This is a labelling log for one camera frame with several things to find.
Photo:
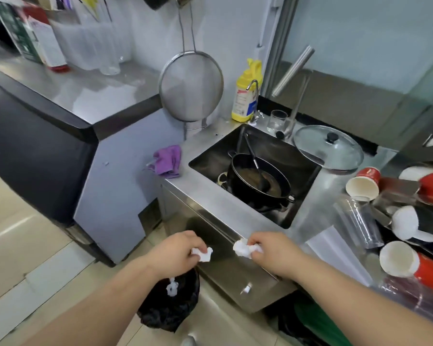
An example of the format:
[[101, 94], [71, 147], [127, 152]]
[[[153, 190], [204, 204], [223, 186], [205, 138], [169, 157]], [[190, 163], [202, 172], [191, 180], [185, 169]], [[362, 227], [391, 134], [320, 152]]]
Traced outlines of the black ladle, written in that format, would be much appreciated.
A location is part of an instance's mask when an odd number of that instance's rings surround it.
[[259, 180], [258, 180], [258, 184], [257, 184], [257, 189], [258, 189], [260, 192], [263, 192], [263, 193], [269, 195], [269, 194], [270, 194], [270, 191], [271, 191], [271, 184], [270, 184], [269, 180], [266, 179], [265, 176], [263, 175], [263, 172], [262, 172], [262, 170], [261, 170], [261, 168], [260, 168], [260, 166], [259, 166], [259, 164], [258, 164], [258, 162], [257, 162], [257, 157], [256, 157], [256, 155], [255, 155], [255, 153], [254, 153], [254, 150], [253, 150], [251, 144], [250, 144], [248, 133], [244, 132], [244, 133], [243, 133], [243, 136], [244, 136], [244, 139], [245, 139], [246, 145], [247, 145], [247, 147], [248, 147], [249, 154], [250, 154], [250, 156], [251, 156], [251, 158], [252, 158], [252, 160], [253, 160], [253, 163], [254, 163], [255, 169], [257, 170], [257, 173], [258, 173], [258, 175], [259, 175]]

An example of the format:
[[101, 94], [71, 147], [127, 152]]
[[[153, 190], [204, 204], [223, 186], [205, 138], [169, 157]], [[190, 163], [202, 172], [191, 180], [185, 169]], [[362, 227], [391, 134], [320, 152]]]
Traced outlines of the stainless steel sink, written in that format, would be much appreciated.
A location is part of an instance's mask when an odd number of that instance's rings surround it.
[[296, 198], [295, 203], [289, 204], [288, 207], [283, 208], [281, 211], [256, 212], [264, 215], [279, 227], [288, 229], [321, 170], [320, 166], [308, 160], [293, 145], [243, 124], [191, 160], [189, 166], [224, 188], [222, 182], [225, 181], [226, 172], [231, 161], [228, 152], [234, 150], [237, 153], [249, 154], [243, 136], [244, 132], [248, 133], [256, 157], [271, 163], [287, 177]]

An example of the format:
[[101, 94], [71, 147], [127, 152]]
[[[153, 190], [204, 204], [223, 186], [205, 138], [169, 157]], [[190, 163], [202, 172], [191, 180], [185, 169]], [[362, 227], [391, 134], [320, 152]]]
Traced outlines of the yellow dish soap bottle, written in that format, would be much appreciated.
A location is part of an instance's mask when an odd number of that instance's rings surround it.
[[245, 123], [250, 119], [250, 116], [247, 116], [248, 105], [254, 101], [255, 85], [250, 91], [247, 90], [248, 85], [254, 79], [258, 80], [260, 88], [263, 83], [262, 61], [248, 58], [247, 62], [248, 68], [236, 81], [236, 93], [231, 111], [232, 120], [240, 123]]

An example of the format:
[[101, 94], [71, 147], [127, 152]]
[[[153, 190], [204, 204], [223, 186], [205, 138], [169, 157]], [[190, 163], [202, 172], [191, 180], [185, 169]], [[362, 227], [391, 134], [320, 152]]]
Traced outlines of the red and white carton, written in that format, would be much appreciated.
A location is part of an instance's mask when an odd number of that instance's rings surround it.
[[26, 21], [38, 41], [41, 58], [48, 69], [55, 73], [67, 73], [70, 67], [64, 57], [46, 12], [35, 4], [25, 3]]

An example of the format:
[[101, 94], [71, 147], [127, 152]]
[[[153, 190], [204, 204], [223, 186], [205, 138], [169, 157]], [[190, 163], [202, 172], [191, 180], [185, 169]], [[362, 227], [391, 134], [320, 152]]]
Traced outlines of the clear plastic cup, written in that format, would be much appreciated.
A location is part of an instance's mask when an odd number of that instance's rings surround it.
[[365, 250], [384, 246], [368, 197], [350, 197], [341, 194], [333, 206], [356, 244]]

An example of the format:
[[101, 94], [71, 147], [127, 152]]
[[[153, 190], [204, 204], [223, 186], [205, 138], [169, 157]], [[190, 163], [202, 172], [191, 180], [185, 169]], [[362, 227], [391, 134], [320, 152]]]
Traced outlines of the person's right forearm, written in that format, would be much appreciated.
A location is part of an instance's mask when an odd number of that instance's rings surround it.
[[300, 252], [291, 277], [353, 346], [433, 346], [433, 323]]

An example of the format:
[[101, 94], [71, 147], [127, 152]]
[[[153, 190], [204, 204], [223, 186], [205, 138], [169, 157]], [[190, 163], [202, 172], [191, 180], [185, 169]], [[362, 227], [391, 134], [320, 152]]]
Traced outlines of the person's right hand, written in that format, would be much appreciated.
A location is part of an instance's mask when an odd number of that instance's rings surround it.
[[307, 254], [281, 232], [255, 232], [248, 245], [259, 245], [262, 252], [251, 253], [252, 260], [269, 273], [300, 281]]

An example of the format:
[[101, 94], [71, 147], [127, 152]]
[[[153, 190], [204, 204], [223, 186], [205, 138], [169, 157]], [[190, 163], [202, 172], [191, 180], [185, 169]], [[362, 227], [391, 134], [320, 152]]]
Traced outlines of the stainless steel cabinet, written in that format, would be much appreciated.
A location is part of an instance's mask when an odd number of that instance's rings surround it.
[[[168, 235], [194, 231], [213, 249], [210, 262], [199, 269], [214, 285], [247, 313], [258, 312], [297, 290], [290, 281], [277, 278], [252, 260], [237, 256], [234, 243], [239, 234], [187, 197], [178, 197], [165, 183], [158, 186], [158, 201]], [[248, 294], [242, 289], [252, 283]]]

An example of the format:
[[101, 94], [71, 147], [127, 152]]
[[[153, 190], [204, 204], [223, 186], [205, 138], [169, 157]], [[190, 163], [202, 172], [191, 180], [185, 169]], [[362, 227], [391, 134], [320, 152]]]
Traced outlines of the large white tissue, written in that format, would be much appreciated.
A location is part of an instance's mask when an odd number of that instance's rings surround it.
[[248, 245], [248, 240], [244, 238], [234, 243], [233, 251], [236, 253], [237, 256], [244, 257], [249, 260], [252, 260], [253, 252], [263, 253], [263, 249], [259, 244]]

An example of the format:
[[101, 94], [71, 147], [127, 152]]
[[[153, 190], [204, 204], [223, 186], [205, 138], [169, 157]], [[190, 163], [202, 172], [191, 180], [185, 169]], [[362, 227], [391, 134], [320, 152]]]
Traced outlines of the black appliance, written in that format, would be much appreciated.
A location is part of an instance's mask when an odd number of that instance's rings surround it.
[[62, 228], [75, 209], [99, 140], [52, 103], [42, 108], [0, 86], [0, 178]]

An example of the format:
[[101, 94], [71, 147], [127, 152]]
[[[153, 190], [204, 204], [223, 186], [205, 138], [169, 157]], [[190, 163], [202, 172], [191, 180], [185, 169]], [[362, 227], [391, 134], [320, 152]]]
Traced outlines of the round metal mesh strainer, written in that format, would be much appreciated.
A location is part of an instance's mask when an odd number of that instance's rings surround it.
[[163, 67], [158, 82], [162, 107], [184, 123], [205, 123], [223, 96], [224, 77], [220, 65], [206, 52], [197, 50], [192, 5], [189, 5], [192, 47], [186, 50], [181, 17], [183, 5], [173, 0], [178, 9], [183, 50]]

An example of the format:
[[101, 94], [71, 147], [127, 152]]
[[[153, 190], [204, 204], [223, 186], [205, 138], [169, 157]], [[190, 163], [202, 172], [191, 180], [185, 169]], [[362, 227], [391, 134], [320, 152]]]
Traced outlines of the glass pot lid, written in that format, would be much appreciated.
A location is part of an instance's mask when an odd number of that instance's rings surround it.
[[364, 160], [362, 147], [352, 137], [328, 126], [301, 127], [293, 142], [303, 156], [328, 170], [352, 172]]

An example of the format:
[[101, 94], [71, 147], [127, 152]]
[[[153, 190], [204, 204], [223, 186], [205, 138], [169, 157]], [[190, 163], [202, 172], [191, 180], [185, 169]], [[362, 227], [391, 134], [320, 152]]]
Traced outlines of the small curved chrome faucet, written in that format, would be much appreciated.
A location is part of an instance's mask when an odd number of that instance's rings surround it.
[[254, 101], [252, 101], [248, 105], [248, 111], [247, 111], [247, 116], [250, 116], [250, 119], [248, 120], [248, 124], [251, 126], [254, 126], [256, 124], [259, 95], [260, 95], [260, 86], [259, 86], [259, 82], [257, 79], [254, 79], [250, 82], [250, 84], [247, 87], [247, 90], [250, 91], [250, 89], [253, 85], [255, 85]]

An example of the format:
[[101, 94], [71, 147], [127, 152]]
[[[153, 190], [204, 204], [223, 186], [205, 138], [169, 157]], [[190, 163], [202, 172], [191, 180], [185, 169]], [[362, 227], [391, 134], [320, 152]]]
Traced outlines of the person's left hand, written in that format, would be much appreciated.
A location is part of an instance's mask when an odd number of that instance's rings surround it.
[[156, 245], [146, 255], [145, 261], [157, 280], [185, 274], [196, 265], [184, 262], [183, 232], [175, 233]]

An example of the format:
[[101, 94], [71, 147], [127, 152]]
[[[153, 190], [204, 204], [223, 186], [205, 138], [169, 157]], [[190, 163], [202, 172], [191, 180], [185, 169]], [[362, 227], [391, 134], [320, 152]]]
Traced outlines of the small white tissue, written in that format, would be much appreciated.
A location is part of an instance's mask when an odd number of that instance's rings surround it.
[[199, 248], [193, 248], [191, 250], [191, 255], [198, 256], [199, 262], [210, 262], [213, 249], [211, 247], [207, 248], [207, 252], [202, 252]]

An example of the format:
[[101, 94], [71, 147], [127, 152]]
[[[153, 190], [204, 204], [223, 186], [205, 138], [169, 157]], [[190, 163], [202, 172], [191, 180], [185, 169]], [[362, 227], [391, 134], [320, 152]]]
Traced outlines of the purple cloth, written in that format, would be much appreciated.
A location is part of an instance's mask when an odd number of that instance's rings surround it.
[[177, 178], [179, 177], [181, 154], [182, 150], [179, 145], [161, 148], [155, 151], [153, 161], [146, 165], [146, 169], [165, 179]]

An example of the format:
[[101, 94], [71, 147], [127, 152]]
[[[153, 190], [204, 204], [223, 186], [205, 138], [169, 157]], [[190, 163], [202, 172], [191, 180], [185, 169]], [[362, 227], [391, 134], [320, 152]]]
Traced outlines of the green carton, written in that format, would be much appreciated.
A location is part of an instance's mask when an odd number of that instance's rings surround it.
[[23, 22], [22, 17], [10, 3], [0, 0], [0, 19], [3, 22], [18, 52], [26, 59], [43, 64], [35, 47], [35, 36], [29, 33], [29, 28]]

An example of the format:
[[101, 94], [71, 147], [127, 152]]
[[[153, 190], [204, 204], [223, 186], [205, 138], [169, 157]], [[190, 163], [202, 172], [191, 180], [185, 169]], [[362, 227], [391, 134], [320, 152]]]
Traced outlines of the person's left forearm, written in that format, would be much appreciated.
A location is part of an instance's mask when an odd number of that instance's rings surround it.
[[163, 272], [146, 256], [136, 259], [21, 346], [116, 346]]

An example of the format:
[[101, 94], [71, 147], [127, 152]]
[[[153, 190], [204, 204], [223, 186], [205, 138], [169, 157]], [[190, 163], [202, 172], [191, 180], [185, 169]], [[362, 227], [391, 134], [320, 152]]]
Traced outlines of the clear plastic containers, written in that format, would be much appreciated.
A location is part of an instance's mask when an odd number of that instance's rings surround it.
[[122, 0], [51, 0], [50, 24], [70, 65], [104, 75], [133, 58], [132, 32]]

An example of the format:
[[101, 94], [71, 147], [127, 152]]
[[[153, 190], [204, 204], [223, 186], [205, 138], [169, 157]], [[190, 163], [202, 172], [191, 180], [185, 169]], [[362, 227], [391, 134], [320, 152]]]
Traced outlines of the large red paper cup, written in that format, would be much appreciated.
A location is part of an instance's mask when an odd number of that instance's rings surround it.
[[379, 253], [380, 266], [388, 275], [399, 278], [415, 278], [422, 285], [433, 289], [433, 260], [417, 252], [410, 245], [393, 241]]

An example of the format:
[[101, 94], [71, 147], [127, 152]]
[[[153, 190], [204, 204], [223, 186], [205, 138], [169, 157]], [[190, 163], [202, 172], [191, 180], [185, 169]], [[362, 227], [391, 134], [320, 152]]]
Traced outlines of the clear drinking glass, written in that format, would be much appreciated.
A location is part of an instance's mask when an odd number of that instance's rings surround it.
[[288, 117], [289, 115], [283, 110], [272, 110], [266, 127], [267, 131], [272, 136], [277, 136], [280, 133], [284, 135]]

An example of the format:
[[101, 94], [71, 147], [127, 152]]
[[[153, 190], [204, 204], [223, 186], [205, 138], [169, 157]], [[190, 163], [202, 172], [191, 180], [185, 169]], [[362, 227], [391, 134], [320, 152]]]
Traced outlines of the tall steel faucet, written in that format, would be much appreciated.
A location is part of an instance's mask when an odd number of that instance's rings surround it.
[[[279, 80], [278, 84], [272, 89], [271, 97], [276, 98], [279, 96], [283, 90], [288, 86], [289, 82], [296, 76], [305, 66], [305, 64], [308, 62], [308, 60], [312, 57], [314, 54], [315, 49], [307, 45], [302, 52], [302, 54], [297, 58], [297, 60], [289, 67], [289, 69], [285, 72], [285, 74], [282, 76], [282, 78]], [[302, 102], [302, 99], [305, 95], [307, 86], [310, 82], [311, 75], [313, 71], [307, 70], [306, 74], [304, 74], [304, 78], [302, 81], [302, 84], [299, 89], [299, 94], [296, 99], [296, 104], [294, 108], [291, 111], [290, 116], [286, 119], [286, 123], [284, 124], [284, 132], [283, 132], [283, 139], [288, 140], [292, 133], [293, 129], [296, 123], [296, 115], [299, 112], [300, 104]]]

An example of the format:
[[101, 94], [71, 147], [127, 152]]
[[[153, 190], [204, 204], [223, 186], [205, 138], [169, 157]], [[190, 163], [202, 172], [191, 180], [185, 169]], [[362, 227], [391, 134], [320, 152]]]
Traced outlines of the stack of clear plastic cups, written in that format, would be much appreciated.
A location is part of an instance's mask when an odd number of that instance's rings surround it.
[[417, 279], [388, 275], [374, 290], [433, 322], [433, 289]]

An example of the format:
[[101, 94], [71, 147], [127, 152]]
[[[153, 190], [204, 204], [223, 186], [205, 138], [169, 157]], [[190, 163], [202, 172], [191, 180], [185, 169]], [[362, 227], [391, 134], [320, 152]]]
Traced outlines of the black and white paper cup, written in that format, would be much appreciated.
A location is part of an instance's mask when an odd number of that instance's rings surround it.
[[394, 235], [404, 241], [417, 239], [433, 243], [433, 213], [419, 206], [400, 207], [392, 215]]

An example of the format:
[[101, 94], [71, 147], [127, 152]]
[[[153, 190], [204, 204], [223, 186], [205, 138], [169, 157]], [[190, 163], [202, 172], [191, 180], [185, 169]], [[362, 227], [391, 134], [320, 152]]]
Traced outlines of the black trash bag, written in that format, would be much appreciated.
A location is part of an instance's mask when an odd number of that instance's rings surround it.
[[200, 276], [196, 268], [175, 277], [179, 283], [175, 297], [167, 295], [169, 279], [154, 285], [137, 311], [143, 325], [151, 329], [176, 332], [196, 308], [200, 294]]

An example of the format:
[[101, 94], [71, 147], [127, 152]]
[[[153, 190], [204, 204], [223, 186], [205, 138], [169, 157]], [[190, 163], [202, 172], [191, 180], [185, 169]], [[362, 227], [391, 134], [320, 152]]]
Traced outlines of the small red paper cup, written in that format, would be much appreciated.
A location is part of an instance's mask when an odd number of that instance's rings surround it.
[[380, 193], [380, 180], [381, 173], [379, 169], [366, 167], [358, 171], [358, 173], [347, 182], [345, 191], [350, 197], [366, 197], [372, 201], [377, 198]]

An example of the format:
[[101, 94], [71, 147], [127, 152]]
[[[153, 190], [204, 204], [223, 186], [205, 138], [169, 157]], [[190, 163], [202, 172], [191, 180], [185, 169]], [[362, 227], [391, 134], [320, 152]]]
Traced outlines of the green plastic bag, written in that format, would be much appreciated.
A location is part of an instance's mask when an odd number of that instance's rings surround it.
[[294, 302], [299, 321], [328, 346], [353, 346], [323, 309], [310, 297], [300, 295]]

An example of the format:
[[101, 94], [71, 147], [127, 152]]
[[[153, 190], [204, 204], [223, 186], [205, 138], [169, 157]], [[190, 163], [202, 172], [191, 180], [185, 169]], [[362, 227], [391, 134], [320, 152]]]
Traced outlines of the white sheet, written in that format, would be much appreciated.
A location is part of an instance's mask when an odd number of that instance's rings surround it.
[[334, 226], [324, 229], [307, 240], [301, 245], [301, 249], [310, 255], [317, 256], [364, 286], [373, 285], [370, 274]]

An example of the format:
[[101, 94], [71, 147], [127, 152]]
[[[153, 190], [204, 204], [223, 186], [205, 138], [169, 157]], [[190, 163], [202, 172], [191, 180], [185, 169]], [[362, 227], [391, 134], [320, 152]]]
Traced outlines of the black cooking pot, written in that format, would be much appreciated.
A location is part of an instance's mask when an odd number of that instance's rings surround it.
[[259, 175], [250, 154], [231, 150], [228, 155], [231, 161], [222, 185], [243, 203], [260, 213], [266, 213], [272, 210], [281, 211], [296, 202], [289, 180], [274, 165], [257, 157], [263, 175], [271, 184], [268, 195], [257, 189]]

